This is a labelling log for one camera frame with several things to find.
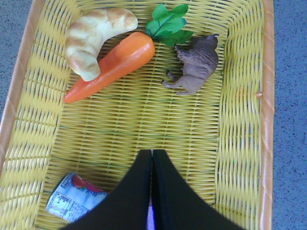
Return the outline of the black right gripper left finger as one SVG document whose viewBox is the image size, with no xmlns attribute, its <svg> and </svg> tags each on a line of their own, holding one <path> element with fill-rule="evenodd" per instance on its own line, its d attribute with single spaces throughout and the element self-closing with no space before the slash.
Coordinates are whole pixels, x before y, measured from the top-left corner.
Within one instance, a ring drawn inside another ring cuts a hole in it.
<svg viewBox="0 0 307 230">
<path fill-rule="evenodd" d="M 152 152 L 140 150 L 116 188 L 63 230 L 145 230 L 150 202 Z"/>
</svg>

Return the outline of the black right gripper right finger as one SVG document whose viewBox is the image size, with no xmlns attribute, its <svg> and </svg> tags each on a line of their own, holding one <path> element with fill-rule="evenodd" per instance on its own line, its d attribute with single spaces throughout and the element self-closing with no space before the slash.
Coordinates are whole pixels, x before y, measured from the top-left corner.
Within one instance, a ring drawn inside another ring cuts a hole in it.
<svg viewBox="0 0 307 230">
<path fill-rule="evenodd" d="M 153 151 L 152 204 L 156 230 L 241 230 L 200 198 L 167 152 Z"/>
</svg>

